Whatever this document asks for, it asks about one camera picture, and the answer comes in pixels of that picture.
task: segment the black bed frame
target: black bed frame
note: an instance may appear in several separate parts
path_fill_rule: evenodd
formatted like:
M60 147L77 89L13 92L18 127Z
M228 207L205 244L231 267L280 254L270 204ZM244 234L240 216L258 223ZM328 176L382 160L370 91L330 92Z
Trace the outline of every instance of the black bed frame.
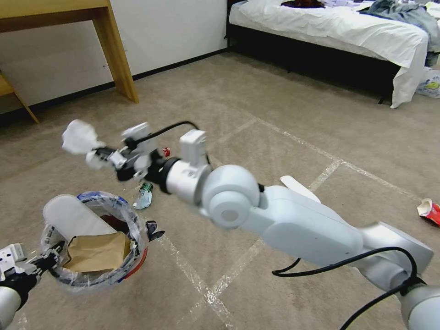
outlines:
M399 66L385 60L230 24L231 7L240 1L227 0L226 38L229 51L282 65L288 72L342 84L347 88L368 90L380 95L379 104L391 99L392 82Z

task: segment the brown paper bag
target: brown paper bag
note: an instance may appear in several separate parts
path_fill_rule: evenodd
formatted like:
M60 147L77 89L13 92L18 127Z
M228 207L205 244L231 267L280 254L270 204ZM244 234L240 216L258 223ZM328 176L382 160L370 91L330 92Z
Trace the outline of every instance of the brown paper bag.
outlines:
M67 247L70 260L63 265L75 272L111 271L122 265L130 252L130 240L122 232L75 236Z

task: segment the trash bag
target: trash bag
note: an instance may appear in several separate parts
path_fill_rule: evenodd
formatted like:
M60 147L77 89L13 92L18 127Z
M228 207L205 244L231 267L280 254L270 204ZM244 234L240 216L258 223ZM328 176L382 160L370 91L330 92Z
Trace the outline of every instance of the trash bag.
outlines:
M61 253L60 265L51 269L50 273L61 285L71 291L79 292L87 289L97 289L120 283L137 271L145 260L147 254L145 224L131 209L128 202L122 197L108 192L84 192L77 197L88 208L117 231L124 232L131 240L130 252L122 265L106 273L79 273L63 268L61 265L67 261L67 245ZM51 225L47 225L41 237L41 248L46 251L54 244L65 240L64 237Z
M416 89L416 93L440 99L440 70L425 67L423 79Z

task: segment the black cable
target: black cable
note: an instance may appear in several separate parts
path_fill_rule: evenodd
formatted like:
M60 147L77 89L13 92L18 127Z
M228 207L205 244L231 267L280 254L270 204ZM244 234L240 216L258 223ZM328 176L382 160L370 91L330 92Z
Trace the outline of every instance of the black cable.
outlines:
M359 316L361 315L363 312L365 312L367 309L369 309L370 307L373 307L375 304L381 302L382 300L398 293L401 290L404 290L409 284L405 281L402 284L400 284L399 286L396 286L394 289L391 289L387 292L385 292L383 295L373 299L372 301L370 301L369 303L365 304L364 306L362 306L360 309L358 309L352 316L350 316L350 318L345 321L345 323L342 325L342 327L339 330L346 330L351 323L353 323L353 321Z
M300 261L301 261L301 258L297 258L290 266L287 266L286 268L283 268L283 269L273 270L272 274L276 275L279 273L287 272L288 270L291 270L293 267L295 267L297 264L299 264Z
M401 292L402 294L404 294L404 291L406 289L408 289L410 286L416 284L416 283L424 283L421 279L419 279L417 277L417 264L416 261L414 260L414 257L405 249L401 248L401 247L381 247L378 249L374 249L371 251L368 251L366 253L362 253L359 254L357 256L354 256L352 258L348 258L345 259L343 261L340 261L336 264L332 264L326 267L322 267L322 268L318 268L318 269L314 269L314 270L308 270L308 271L304 271L304 272L298 272L298 273L287 273L287 274L282 274L285 271L288 271L290 269L292 269L293 267L295 267L299 261L301 260L300 258L296 259L295 262L293 264L291 264L290 266L284 268L284 269L280 269L280 270L273 270L272 274L278 277L301 277L301 276L309 276L309 275L315 275L315 274L320 274L320 273L324 273L326 271L329 270L333 270L339 267L342 267L346 264L351 264L352 262L358 261L360 259L369 257L371 255L377 254L377 253L381 253L381 252L385 252L385 251L399 251L402 252L403 254L405 254L410 263L411 263L411 274L409 276L409 278L404 281L403 283L401 283L399 286L395 287L394 289L391 289L387 292L385 292L384 294L382 294L381 296L373 299L372 301L368 302L367 304L365 304L364 306L362 306L360 309L358 309L352 316L350 316L350 318L345 321L345 323L342 325L342 327L340 328L340 330L346 330L350 324L362 313L364 313L366 310L368 310L369 308L371 308L372 306L374 306L375 304L381 302L382 300L398 293Z
M172 125L164 127L161 130L158 130L157 132L151 133L151 134L149 134L146 137L140 138L139 140L130 141L130 142L138 145L141 142L144 142L144 141L150 140L152 138L158 137L159 135L162 135L163 133L165 133L165 132L167 132L169 130L172 130L173 128L176 128L176 127L181 126L181 125L191 125L196 130L199 130L199 127L196 124L194 124L192 121L178 121L177 123L174 123ZM211 161L209 160L208 153L206 153L206 161L208 162L209 165L211 165Z
M409 261L411 262L412 270L411 270L411 275L410 276L411 277L417 277L417 264L416 264L416 261L414 260L414 257L407 250L405 250L405 249L403 249L401 247L380 247L380 248L377 248L377 249L374 249L374 250L371 250L371 251L359 254L359 255L354 256L352 258L345 259L345 260L340 261L340 262L338 262L336 264L331 264L331 265L326 266L326 267L322 267L322 268L318 268L318 269L313 269L313 270L307 270L307 271L304 271L304 272L280 274L280 272L274 270L274 271L272 271L272 274L275 275L275 276L278 276L278 277L301 277L301 276L309 276L309 275L320 274L320 273L324 273L324 272L329 271L329 270L334 270L336 268L345 266L346 264L351 264L352 262L355 262L355 261L358 261L360 259L369 257L371 255L378 254L378 253L381 253L381 252L386 252L386 251L400 251L400 252L404 253L408 257Z

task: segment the white plastic bag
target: white plastic bag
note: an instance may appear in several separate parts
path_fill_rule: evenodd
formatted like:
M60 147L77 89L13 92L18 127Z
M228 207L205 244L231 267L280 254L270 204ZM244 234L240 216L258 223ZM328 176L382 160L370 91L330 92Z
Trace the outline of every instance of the white plastic bag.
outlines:
M440 71L424 68L423 79L418 85L416 93L440 99Z
M130 253L119 268L104 274L78 273L62 266L51 269L50 273L71 292L98 289L120 283L136 271L145 260L147 253L145 225L122 197L103 191L90 191L78 195L78 199L100 217L112 215L117 220L126 223L127 236L132 241ZM65 238L53 226L47 225L41 237L41 248L46 251L64 240ZM67 258L66 247L67 244L61 252L61 257L64 259Z
M94 148L104 147L98 141L95 128L82 120L75 119L63 133L63 149L71 154L87 154Z

